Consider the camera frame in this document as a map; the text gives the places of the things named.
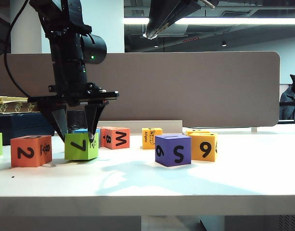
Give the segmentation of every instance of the number 9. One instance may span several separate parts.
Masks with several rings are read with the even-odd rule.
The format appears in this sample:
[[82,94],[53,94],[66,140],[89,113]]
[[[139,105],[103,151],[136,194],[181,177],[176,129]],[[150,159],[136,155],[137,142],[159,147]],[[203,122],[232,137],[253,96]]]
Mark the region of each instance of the number 9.
[[200,145],[200,149],[202,152],[204,152],[203,158],[206,158],[210,154],[211,144],[208,142],[202,142]]

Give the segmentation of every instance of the black printed number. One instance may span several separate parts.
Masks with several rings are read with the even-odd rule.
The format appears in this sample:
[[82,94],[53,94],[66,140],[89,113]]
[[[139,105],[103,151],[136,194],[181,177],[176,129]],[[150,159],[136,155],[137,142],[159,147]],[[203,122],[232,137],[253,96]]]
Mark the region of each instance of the black printed number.
[[106,140],[107,140],[107,143],[111,143],[111,136],[107,135]]
[[163,155],[163,156],[165,155],[165,153],[163,152],[162,148],[159,145],[157,145],[157,147],[156,147],[156,154],[159,157],[161,157],[161,155]]
[[201,149],[202,152],[204,152],[203,158],[206,158],[210,154],[211,144],[208,143],[208,142],[203,142],[200,145],[200,149]]
[[80,149],[81,151],[85,152],[86,151],[86,140],[82,141],[82,146],[75,143],[75,142],[71,142],[70,143],[71,146]]
[[27,148],[27,150],[30,152],[29,154],[27,152],[25,152],[22,148],[18,147],[18,159],[21,159],[21,154],[24,155],[26,158],[33,158],[34,156],[34,150],[30,147]]
[[184,155],[178,152],[179,149],[183,150],[184,147],[183,146],[176,146],[173,151],[174,155],[179,157],[179,159],[175,159],[175,163],[177,163],[177,164],[180,164],[184,160]]
[[24,137],[24,139],[35,139],[35,138],[40,138],[41,136],[28,136]]

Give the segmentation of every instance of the yellow block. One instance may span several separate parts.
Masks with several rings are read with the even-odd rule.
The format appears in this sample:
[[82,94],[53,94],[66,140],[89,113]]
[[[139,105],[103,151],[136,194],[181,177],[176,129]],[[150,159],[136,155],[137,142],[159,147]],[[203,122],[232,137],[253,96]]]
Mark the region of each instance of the yellow block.
[[162,135],[162,128],[142,128],[143,149],[155,149],[155,136]]
[[217,158],[218,135],[216,133],[198,133],[189,135],[192,138],[192,160],[214,162]]
[[210,131],[207,131],[207,130],[190,128],[190,129],[186,129],[186,136],[189,136],[191,133],[194,133],[194,132],[198,132],[198,133],[210,133]]

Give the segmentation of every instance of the white wall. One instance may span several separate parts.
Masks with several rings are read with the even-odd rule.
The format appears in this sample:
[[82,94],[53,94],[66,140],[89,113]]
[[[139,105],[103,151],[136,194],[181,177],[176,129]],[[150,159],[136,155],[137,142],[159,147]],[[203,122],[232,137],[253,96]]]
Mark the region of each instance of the white wall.
[[227,48],[221,51],[275,51],[280,56],[280,83],[292,83],[290,74],[295,75],[295,37],[247,46]]
[[[81,0],[84,24],[92,27],[92,34],[102,37],[108,53],[124,53],[124,1]],[[42,52],[50,53],[48,39],[42,32]]]
[[[24,0],[11,0],[11,21],[13,21],[23,3]],[[40,27],[36,11],[27,4],[12,30],[12,53],[41,53]]]
[[[11,0],[11,20],[24,0]],[[93,34],[104,39],[108,53],[123,53],[124,1],[81,0],[83,22],[92,26]],[[36,11],[28,4],[12,31],[12,53],[50,53],[50,45],[41,29]]]

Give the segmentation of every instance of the ceiling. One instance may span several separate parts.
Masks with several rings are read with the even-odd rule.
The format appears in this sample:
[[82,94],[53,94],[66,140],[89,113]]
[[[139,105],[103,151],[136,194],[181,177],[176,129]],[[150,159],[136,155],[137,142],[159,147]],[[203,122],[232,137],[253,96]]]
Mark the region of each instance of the ceiling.
[[[125,17],[148,17],[151,0],[124,0]],[[214,9],[202,9],[191,17],[295,17],[295,0],[224,0]],[[125,25],[126,52],[217,51],[221,39],[257,37],[262,41],[295,36],[295,26],[194,26],[172,25],[157,40],[142,37],[145,25]]]
[[10,0],[0,0],[0,55],[5,48],[5,38],[9,29]]

